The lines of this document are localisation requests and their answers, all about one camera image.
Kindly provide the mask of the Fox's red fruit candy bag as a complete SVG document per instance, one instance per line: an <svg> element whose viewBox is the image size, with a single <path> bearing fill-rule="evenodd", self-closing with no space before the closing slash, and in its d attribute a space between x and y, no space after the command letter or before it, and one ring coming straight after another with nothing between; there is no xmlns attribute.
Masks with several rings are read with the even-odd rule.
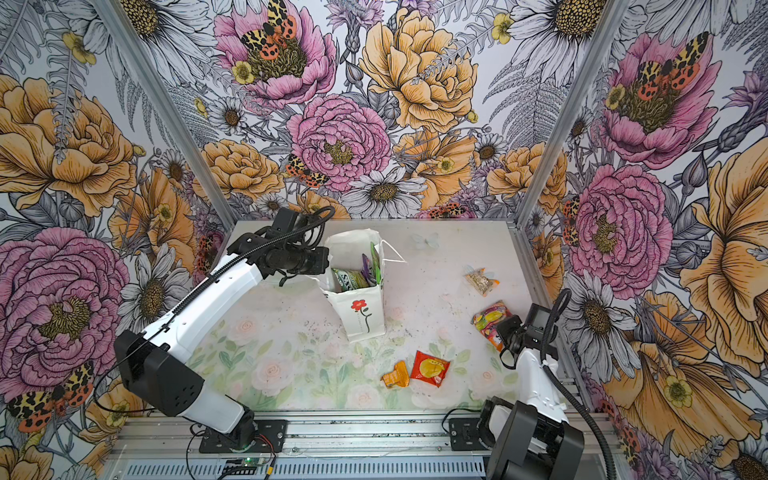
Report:
<svg viewBox="0 0 768 480"><path fill-rule="evenodd" d="M476 313L471 319L471 324L497 351L501 351L503 342L497 328L500 323L511 318L512 313L506 304L503 301L497 301Z"/></svg>

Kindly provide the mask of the small clear nut packet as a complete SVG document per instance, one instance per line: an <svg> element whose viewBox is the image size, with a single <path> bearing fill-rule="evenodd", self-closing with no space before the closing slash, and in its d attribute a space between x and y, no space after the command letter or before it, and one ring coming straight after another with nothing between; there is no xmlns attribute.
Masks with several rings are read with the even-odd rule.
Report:
<svg viewBox="0 0 768 480"><path fill-rule="evenodd" d="M484 268L472 270L464 275L468 284L482 297L487 297L500 285L500 281L485 274Z"/></svg>

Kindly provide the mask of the Fox's spring tea candy bag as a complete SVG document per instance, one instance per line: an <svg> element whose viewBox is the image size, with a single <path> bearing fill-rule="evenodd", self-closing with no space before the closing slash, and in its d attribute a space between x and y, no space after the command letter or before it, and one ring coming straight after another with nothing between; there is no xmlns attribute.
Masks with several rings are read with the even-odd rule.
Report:
<svg viewBox="0 0 768 480"><path fill-rule="evenodd" d="M332 269L332 273L341 292L354 291L369 288L368 279L360 270Z"/></svg>

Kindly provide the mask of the white paper bag red flower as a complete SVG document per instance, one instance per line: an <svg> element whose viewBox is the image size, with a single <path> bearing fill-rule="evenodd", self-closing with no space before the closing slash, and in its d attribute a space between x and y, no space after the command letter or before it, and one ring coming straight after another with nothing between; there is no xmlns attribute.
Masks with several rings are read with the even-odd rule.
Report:
<svg viewBox="0 0 768 480"><path fill-rule="evenodd" d="M381 258L382 284L341 292L332 269L360 270L362 255L371 260L370 244L376 243ZM382 336L386 333L384 312L385 267L388 263L403 263L405 259L373 229L349 230L325 240L329 249L329 267L324 272L320 289L341 320L349 342L355 343Z"/></svg>

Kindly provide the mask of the purple white snack bag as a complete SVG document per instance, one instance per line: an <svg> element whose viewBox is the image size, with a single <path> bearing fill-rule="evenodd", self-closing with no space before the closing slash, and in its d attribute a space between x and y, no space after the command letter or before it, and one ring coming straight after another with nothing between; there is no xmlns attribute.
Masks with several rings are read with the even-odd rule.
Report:
<svg viewBox="0 0 768 480"><path fill-rule="evenodd" d="M361 269L361 274L363 278L365 279L369 287L375 286L376 280L375 280L375 275L373 271L373 264L366 254L362 255L362 263L363 263L363 266Z"/></svg>

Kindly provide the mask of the red yellow snack packet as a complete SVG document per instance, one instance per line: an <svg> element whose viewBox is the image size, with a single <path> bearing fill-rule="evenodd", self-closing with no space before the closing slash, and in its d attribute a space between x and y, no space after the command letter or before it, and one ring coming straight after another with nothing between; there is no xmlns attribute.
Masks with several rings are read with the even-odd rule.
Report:
<svg viewBox="0 0 768 480"><path fill-rule="evenodd" d="M435 387L440 387L451 363L433 355L417 351L411 368L410 378Z"/></svg>

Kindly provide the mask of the small orange snack packet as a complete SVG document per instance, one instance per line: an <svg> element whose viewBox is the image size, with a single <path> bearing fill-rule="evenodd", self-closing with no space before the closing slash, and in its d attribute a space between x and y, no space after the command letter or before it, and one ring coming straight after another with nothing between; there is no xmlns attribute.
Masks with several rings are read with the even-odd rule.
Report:
<svg viewBox="0 0 768 480"><path fill-rule="evenodd" d="M381 381L388 389L395 387L406 388L410 383L410 374L405 361L399 361L394 365L392 371L385 373Z"/></svg>

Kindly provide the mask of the green Lays chips bag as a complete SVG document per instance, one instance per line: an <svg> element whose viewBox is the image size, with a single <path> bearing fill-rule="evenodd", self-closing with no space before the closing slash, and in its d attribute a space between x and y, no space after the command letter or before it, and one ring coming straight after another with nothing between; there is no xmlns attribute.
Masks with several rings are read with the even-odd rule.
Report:
<svg viewBox="0 0 768 480"><path fill-rule="evenodd" d="M374 280L376 285L382 284L382 270L381 270L381 258L379 255L379 251L377 250L378 245L376 243L370 244L370 254L371 254L371 272L372 272L372 279Z"/></svg>

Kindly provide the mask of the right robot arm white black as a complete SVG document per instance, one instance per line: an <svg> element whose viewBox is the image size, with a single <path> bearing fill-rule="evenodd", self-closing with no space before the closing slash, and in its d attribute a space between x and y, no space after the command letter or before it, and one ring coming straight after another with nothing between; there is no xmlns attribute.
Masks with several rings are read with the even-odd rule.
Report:
<svg viewBox="0 0 768 480"><path fill-rule="evenodd" d="M570 425L566 405L552 381L558 354L544 337L550 311L534 308L525 322L517 317L499 327L503 354L513 358L518 400L485 401L479 437L491 451L488 479L574 479L584 451L584 433Z"/></svg>

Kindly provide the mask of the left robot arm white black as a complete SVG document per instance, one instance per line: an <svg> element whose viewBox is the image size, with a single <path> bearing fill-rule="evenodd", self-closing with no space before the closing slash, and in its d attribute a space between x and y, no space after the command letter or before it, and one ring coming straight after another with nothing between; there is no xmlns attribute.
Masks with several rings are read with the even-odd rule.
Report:
<svg viewBox="0 0 768 480"><path fill-rule="evenodd" d="M307 233L265 238L243 234L205 279L140 333L124 331L114 343L124 387L167 417L185 417L239 442L253 428L247 408L217 392L187 362L230 308L265 278L319 275L329 251Z"/></svg>

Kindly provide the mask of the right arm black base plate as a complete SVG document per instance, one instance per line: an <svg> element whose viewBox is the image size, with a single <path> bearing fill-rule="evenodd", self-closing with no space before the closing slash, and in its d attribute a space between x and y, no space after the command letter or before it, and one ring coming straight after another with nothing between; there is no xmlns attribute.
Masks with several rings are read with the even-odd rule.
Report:
<svg viewBox="0 0 768 480"><path fill-rule="evenodd" d="M452 417L448 420L449 444L452 451L490 451L495 436L489 426L490 418Z"/></svg>

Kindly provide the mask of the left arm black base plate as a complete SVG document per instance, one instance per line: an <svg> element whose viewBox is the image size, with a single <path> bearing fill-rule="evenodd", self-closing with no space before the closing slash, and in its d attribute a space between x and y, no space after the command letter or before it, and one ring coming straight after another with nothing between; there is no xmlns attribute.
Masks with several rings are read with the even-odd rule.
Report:
<svg viewBox="0 0 768 480"><path fill-rule="evenodd" d="M198 451L201 454L281 453L286 439L286 420L245 420L228 434L206 428Z"/></svg>

